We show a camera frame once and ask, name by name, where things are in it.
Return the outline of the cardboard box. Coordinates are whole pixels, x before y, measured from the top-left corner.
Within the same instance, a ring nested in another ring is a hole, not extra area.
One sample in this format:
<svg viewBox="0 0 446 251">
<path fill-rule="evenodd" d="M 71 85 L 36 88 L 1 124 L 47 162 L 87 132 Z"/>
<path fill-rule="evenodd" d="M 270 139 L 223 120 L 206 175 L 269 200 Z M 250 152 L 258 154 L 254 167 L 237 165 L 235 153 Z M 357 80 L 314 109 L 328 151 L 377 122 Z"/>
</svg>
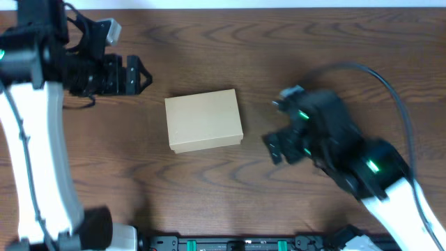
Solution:
<svg viewBox="0 0 446 251">
<path fill-rule="evenodd" d="M 243 128 L 236 91 L 166 98 L 169 146 L 175 153 L 240 144 Z"/>
</svg>

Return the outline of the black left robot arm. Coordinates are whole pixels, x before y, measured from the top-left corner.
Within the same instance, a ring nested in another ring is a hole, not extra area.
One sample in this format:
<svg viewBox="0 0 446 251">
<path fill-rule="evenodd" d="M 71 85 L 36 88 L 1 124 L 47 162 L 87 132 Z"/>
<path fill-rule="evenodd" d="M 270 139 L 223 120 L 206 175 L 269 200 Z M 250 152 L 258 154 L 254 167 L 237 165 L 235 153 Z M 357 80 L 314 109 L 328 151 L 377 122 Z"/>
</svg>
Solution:
<svg viewBox="0 0 446 251">
<path fill-rule="evenodd" d="M 9 250 L 146 249 L 106 206 L 85 209 L 71 176 L 64 95 L 134 96 L 153 78 L 140 58 L 107 54 L 121 33 L 114 19 L 66 15 L 64 1 L 18 1 L 17 23 L 1 35 L 1 125 L 19 205 Z"/>
</svg>

